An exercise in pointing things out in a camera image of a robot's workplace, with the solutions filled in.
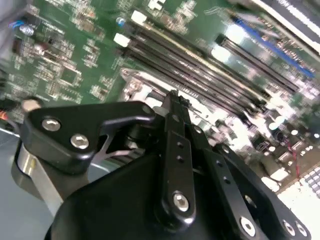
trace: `black dimm slot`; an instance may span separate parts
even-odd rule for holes
[[[156,34],[153,34],[150,31],[147,31],[147,30],[141,28],[140,26],[136,26],[136,27],[137,27],[137,31],[134,34],[139,34],[139,33],[144,34],[145,36],[149,37],[150,39],[152,39],[153,41],[158,43],[160,46],[162,46],[162,47],[172,51],[173,53],[177,54],[178,56],[183,58],[185,61],[189,61],[190,63],[196,65],[198,68],[202,69],[202,71],[204,71],[205,73],[211,75],[213,78],[218,79],[219,81],[221,81],[222,83],[228,85],[229,87],[235,88],[234,84],[232,82],[230,82],[228,79],[226,79],[223,76],[213,72],[213,70],[211,70],[207,66],[203,65],[202,63],[198,62],[197,60],[193,59],[192,57],[188,56],[186,53],[182,52],[180,49],[178,49],[174,45],[172,45],[169,41],[157,36]],[[215,61],[213,61],[213,64],[215,65],[215,67],[220,68],[224,72],[227,71],[226,67],[221,68],[221,65],[220,64],[216,64]],[[234,72],[232,70],[228,70],[227,74],[229,76],[231,76],[232,78],[234,78],[236,81],[238,81],[241,84],[243,84],[244,86],[247,86],[248,88],[252,89],[258,95],[264,97],[265,99],[271,99],[271,96],[266,91],[264,91],[259,86],[255,85],[253,82],[244,79],[240,74],[237,74],[236,72]],[[247,94],[246,96],[247,97],[249,97],[251,99],[252,98],[253,99],[257,99],[257,97],[255,95],[253,95],[251,92],[247,91],[246,89],[241,88],[241,90],[246,92],[246,94]]]
[[[197,85],[199,88],[201,88],[203,91],[209,93],[210,95],[213,95],[215,98],[220,99],[221,101],[224,101],[226,103],[228,103],[231,106],[235,106],[235,107],[242,107],[244,109],[249,109],[251,112],[254,112],[255,109],[252,108],[252,106],[250,106],[248,103],[249,102],[241,102],[238,99],[236,99],[233,96],[229,96],[226,93],[223,93],[221,91],[217,91],[216,89],[212,88],[212,86],[206,82],[201,81],[201,79],[199,79],[196,76],[192,76],[189,75],[187,72],[185,72],[183,69],[180,69],[179,67],[176,67],[175,63],[171,63],[171,62],[167,62],[166,58],[163,58],[164,56],[159,56],[157,52],[152,51],[152,49],[147,49],[146,46],[143,45],[136,45],[136,47],[138,47],[140,50],[145,51],[146,53],[148,53],[150,56],[154,56],[155,58],[159,58],[161,60],[163,60],[164,64],[167,65],[162,65],[162,67],[164,67],[166,70],[168,69],[168,66],[171,66],[171,72],[173,73],[177,73],[177,71],[179,71],[180,77],[188,82],[193,82],[193,84]]]
[[[141,54],[143,51],[138,48],[131,48],[135,53]],[[206,86],[203,86],[202,84],[198,83],[196,80],[193,78],[187,76],[183,72],[179,71],[178,69],[174,68],[173,66],[167,64],[166,62],[162,61],[161,59],[155,57],[155,56],[150,56],[149,53],[143,54],[143,57],[153,63],[153,67],[161,71],[162,73],[165,73],[166,75],[170,76],[171,78],[174,78],[176,81],[188,86],[189,88],[194,88],[196,91],[206,97],[207,99],[211,100],[214,103],[218,103],[221,106],[224,106],[224,108],[231,109],[233,111],[237,110],[242,110],[244,111],[245,108],[242,107],[241,105],[231,102],[225,97],[222,97],[220,95],[214,94],[213,92],[209,91],[209,89]]]
[[[217,38],[217,43],[227,49],[232,54],[241,57],[245,60],[248,65],[250,65],[253,69],[258,70],[260,73],[265,75],[269,81],[273,84],[278,85],[280,88],[284,89],[290,94],[295,94],[299,91],[299,87],[293,84],[291,81],[283,77],[278,72],[274,71],[268,65],[264,64],[258,58],[244,50],[242,47],[238,46],[236,43],[231,41],[226,36],[219,36]]]
[[[187,88],[194,89],[195,92],[197,92],[197,94],[200,96],[200,99],[198,98],[199,101],[201,101],[201,102],[205,101],[207,103],[211,102],[214,105],[216,105],[218,108],[221,108],[234,116],[238,116],[242,111],[244,111],[244,109],[242,109],[242,107],[240,107],[239,109],[233,108],[232,106],[227,105],[225,102],[220,101],[217,98],[213,98],[212,96],[210,96],[208,93],[203,91],[198,86],[193,85],[193,84],[189,83],[188,81],[182,80],[179,76],[177,76],[176,73],[172,73],[172,72],[168,71],[167,69],[162,68],[159,65],[159,62],[162,62],[162,61],[157,60],[155,62],[155,59],[150,58],[148,56],[148,54],[144,53],[144,51],[141,51],[140,49],[137,49],[137,48],[132,48],[132,49],[130,48],[129,53],[130,53],[131,57],[134,57],[135,59],[141,61],[145,65],[150,66],[151,68],[153,68],[155,70],[158,70],[159,72],[161,72],[165,76],[168,76],[169,78],[177,81],[178,83],[182,84],[183,86],[186,86]]]
[[[242,106],[249,106],[249,104],[251,103],[251,99],[249,99],[245,95],[234,90],[228,85],[223,84],[221,81],[212,78],[211,76],[197,68],[194,64],[185,61],[183,58],[158,45],[156,42],[150,40],[147,36],[136,35],[135,39],[139,41],[140,44],[145,45],[142,45],[142,48],[144,48],[146,51],[151,52],[164,61],[176,66],[177,69],[181,69],[183,72],[189,74],[191,77],[208,86],[211,90],[214,90],[217,93],[229,98],[233,102],[241,103]]]
[[[249,110],[251,112],[254,112],[255,110],[252,109],[250,106],[242,106],[238,102],[234,102],[230,100],[229,98],[225,97],[224,95],[219,94],[214,89],[210,89],[206,85],[199,82],[197,79],[194,79],[193,77],[189,76],[185,72],[181,71],[180,69],[176,68],[172,64],[167,63],[166,61],[163,61],[158,56],[152,54],[151,52],[148,52],[146,49],[142,48],[141,46],[129,46],[131,50],[136,50],[137,52],[142,53],[146,56],[150,61],[152,61],[154,64],[158,64],[162,69],[165,69],[166,71],[174,74],[177,78],[186,81],[187,83],[191,84],[192,86],[196,87],[198,91],[201,91],[202,93],[205,93],[206,96],[210,96],[210,99],[216,99],[221,101],[224,104],[227,104],[231,106],[234,109],[242,109],[242,110]]]

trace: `silver metal surface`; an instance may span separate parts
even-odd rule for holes
[[[229,153],[229,149],[226,146],[222,146],[223,151],[225,151],[227,154]]]
[[[77,133],[70,139],[71,144],[77,149],[86,149],[89,147],[89,140],[86,136]]]
[[[307,231],[304,229],[304,227],[300,224],[300,223],[298,223],[297,221],[295,221],[295,225],[296,225],[296,227],[298,228],[298,230],[299,230],[299,232],[303,235],[303,236],[308,236],[308,233],[307,233]]]
[[[22,145],[17,159],[17,165],[19,169],[28,176],[31,176],[31,173],[34,169],[34,158],[35,157],[26,150],[25,146]]]
[[[89,183],[87,173],[76,176],[64,174],[30,154],[24,145],[21,146],[17,164],[22,172],[31,177],[53,216],[70,194]]]
[[[61,124],[53,118],[48,118],[42,121],[42,127],[47,131],[56,132],[61,128]]]
[[[31,37],[33,34],[35,34],[35,30],[32,28],[32,26],[27,25],[27,24],[20,26],[19,30],[24,35],[27,35],[28,37]]]
[[[194,126],[194,129],[196,130],[196,132],[197,132],[198,134],[201,134],[201,133],[202,133],[202,130],[201,130],[200,127]]]
[[[240,218],[240,224],[243,228],[243,230],[251,237],[254,237],[256,235],[256,229],[255,226],[252,224],[250,220],[242,216]]]
[[[177,115],[172,115],[172,118],[176,121],[176,122],[180,122],[179,117]]]
[[[161,107],[161,106],[154,106],[152,109],[156,114],[158,114],[162,117],[165,117],[169,113],[168,109]]]
[[[173,195],[173,203],[182,212],[186,212],[189,209],[189,202],[181,193],[176,193]]]
[[[291,236],[295,236],[296,235],[296,231],[294,230],[294,228],[286,220],[283,220],[282,223],[284,225],[284,228],[287,230],[287,232]]]
[[[147,114],[151,114],[151,113],[152,113],[151,108],[148,107],[148,106],[146,106],[146,105],[144,105],[144,106],[142,107],[142,110],[143,110],[145,113],[147,113]]]

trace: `white slot latch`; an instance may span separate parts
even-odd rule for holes
[[[160,11],[160,10],[162,9],[162,5],[159,4],[159,2],[162,3],[162,4],[164,4],[164,3],[166,2],[166,0],[150,0],[150,1],[149,1],[149,4],[148,4],[148,7],[149,7],[151,10],[157,9],[157,10]]]
[[[143,25],[144,22],[147,20],[147,16],[135,10],[131,16],[131,20],[139,25]]]
[[[120,33],[116,33],[113,41],[115,41],[120,46],[126,48],[128,46],[128,44],[130,43],[130,38],[128,38],[125,35],[122,35]]]

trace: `ram slot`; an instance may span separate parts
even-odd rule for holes
[[[135,58],[136,60],[141,61],[143,64],[159,71],[161,74],[166,75],[174,81],[182,84],[182,86],[187,87],[188,89],[193,89],[193,91],[200,96],[199,101],[202,103],[211,102],[218,108],[221,108],[234,116],[237,116],[241,112],[245,111],[245,109],[240,105],[232,106],[232,104],[229,104],[223,98],[221,100],[221,97],[211,95],[211,93],[205,86],[197,83],[194,79],[186,76],[184,73],[180,72],[173,66],[170,66],[168,63],[162,61],[158,57],[150,56],[149,53],[145,52],[142,49],[130,46],[129,51],[127,51],[127,53],[130,54],[130,56]]]
[[[298,86],[294,85],[291,81],[280,75],[278,72],[274,71],[268,65],[264,64],[258,58],[244,50],[242,47],[238,46],[229,38],[225,36],[219,36],[217,38],[217,43],[221,47],[227,49],[233,55],[241,57],[251,68],[265,75],[270,82],[272,82],[275,85],[278,85],[280,88],[287,91],[288,93],[295,94],[299,91]]]
[[[253,103],[250,104],[250,102],[240,101],[236,97],[227,94],[226,92],[223,92],[221,90],[218,90],[218,88],[212,88],[212,84],[206,82],[205,80],[201,80],[201,78],[197,75],[192,75],[188,73],[187,69],[177,67],[175,62],[167,62],[167,58],[165,58],[163,55],[158,54],[157,52],[153,51],[151,48],[147,48],[147,46],[142,45],[136,45],[136,47],[139,47],[140,50],[145,51],[148,55],[153,56],[155,58],[161,59],[163,62],[161,63],[161,66],[165,68],[166,70],[170,69],[171,72],[177,73],[179,71],[179,74],[182,79],[185,79],[186,81],[192,82],[197,87],[201,88],[203,91],[206,91],[210,95],[214,96],[217,99],[220,99],[226,103],[228,103],[231,106],[241,106],[244,109],[248,109],[251,112],[257,111],[257,108],[254,106]]]
[[[145,35],[153,39],[158,44],[173,51],[179,56],[183,57],[185,60],[197,64],[202,70],[207,74],[219,80],[224,79],[229,81],[229,84],[236,85],[238,88],[245,90],[250,93],[250,95],[258,98],[259,100],[264,100],[269,102],[271,96],[264,91],[262,88],[258,87],[254,83],[244,79],[239,74],[234,74],[234,72],[226,72],[225,69],[221,69],[216,64],[203,58],[198,52],[188,49],[186,46],[179,43],[168,33],[163,30],[159,30],[149,23],[143,23],[142,25],[136,25],[138,32],[142,31]]]
[[[203,70],[198,68],[196,65],[184,60],[182,57],[173,53],[172,51],[162,47],[149,37],[143,34],[136,34],[135,39],[139,41],[138,44],[143,44],[143,47],[146,51],[151,52],[157,55],[159,58],[164,61],[176,66],[178,69],[181,69],[183,72],[189,74],[191,77],[197,79],[201,83],[208,86],[208,88],[215,89],[219,94],[226,96],[234,102],[240,102],[243,106],[252,106],[254,101],[249,97],[243,94],[243,91],[238,91],[237,89],[232,88],[231,86],[224,84],[216,78],[211,77],[206,74]]]

